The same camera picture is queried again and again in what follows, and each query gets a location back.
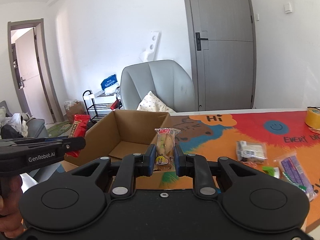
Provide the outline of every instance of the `sofa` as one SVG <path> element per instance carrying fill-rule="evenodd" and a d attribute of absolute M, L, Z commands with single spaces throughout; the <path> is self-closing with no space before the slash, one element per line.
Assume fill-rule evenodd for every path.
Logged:
<path fill-rule="evenodd" d="M 0 102 L 0 107 L 3 107 L 6 109 L 6 113 L 9 117 L 12 116 L 10 113 L 6 101 Z M 47 132 L 47 129 L 44 126 L 44 120 L 43 119 L 31 119 L 28 123 L 28 138 L 34 137 L 34 138 L 45 138 L 48 137 L 49 134 Z"/>

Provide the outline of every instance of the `red label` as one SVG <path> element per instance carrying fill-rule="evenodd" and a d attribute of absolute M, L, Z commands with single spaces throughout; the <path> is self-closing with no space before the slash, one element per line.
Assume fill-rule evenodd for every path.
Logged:
<path fill-rule="evenodd" d="M 170 128 L 160 128 L 159 133 L 170 133 Z"/>

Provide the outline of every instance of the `doorway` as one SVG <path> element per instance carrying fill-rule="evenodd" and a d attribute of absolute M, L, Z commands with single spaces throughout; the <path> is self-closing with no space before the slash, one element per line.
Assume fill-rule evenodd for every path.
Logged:
<path fill-rule="evenodd" d="M 43 19 L 8 23 L 12 77 L 24 113 L 61 122 L 62 111 L 52 85 L 46 55 Z"/>
<path fill-rule="evenodd" d="M 250 109 L 255 91 L 251 0 L 185 0 L 199 111 Z"/>

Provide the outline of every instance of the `blue wipes package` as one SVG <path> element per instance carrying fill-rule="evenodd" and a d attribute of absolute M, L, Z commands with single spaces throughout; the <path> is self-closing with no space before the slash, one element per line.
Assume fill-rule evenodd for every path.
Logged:
<path fill-rule="evenodd" d="M 104 91 L 107 87 L 110 87 L 118 82 L 116 74 L 109 76 L 101 83 L 101 88 Z"/>

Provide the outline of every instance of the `blue circle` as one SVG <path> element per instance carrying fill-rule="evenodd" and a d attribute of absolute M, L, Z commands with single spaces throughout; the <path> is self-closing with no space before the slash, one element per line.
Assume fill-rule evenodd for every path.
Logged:
<path fill-rule="evenodd" d="M 286 124 L 275 120 L 265 122 L 263 127 L 273 134 L 286 134 L 289 132 L 289 128 Z"/>

